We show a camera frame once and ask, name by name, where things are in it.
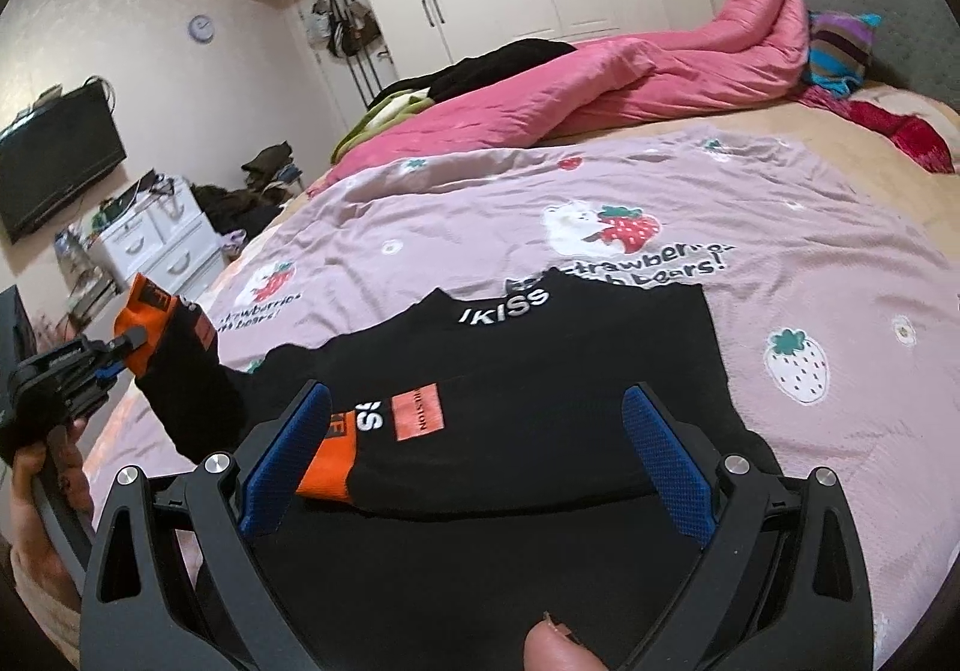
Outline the person left hand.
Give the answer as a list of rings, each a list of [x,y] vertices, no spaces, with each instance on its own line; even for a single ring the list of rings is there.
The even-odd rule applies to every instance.
[[[55,487],[78,515],[93,513],[93,499],[83,471],[78,442],[86,429],[85,419],[50,437],[47,444],[28,445],[16,451],[11,471],[10,520],[13,560],[44,593],[78,611],[80,593],[67,564],[47,528],[49,497],[41,490],[44,466],[55,469]]]

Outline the person right hand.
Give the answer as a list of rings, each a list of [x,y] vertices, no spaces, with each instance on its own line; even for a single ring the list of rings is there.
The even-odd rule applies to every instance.
[[[605,671],[607,666],[583,645],[573,630],[544,612],[527,632],[523,663],[526,671]]]

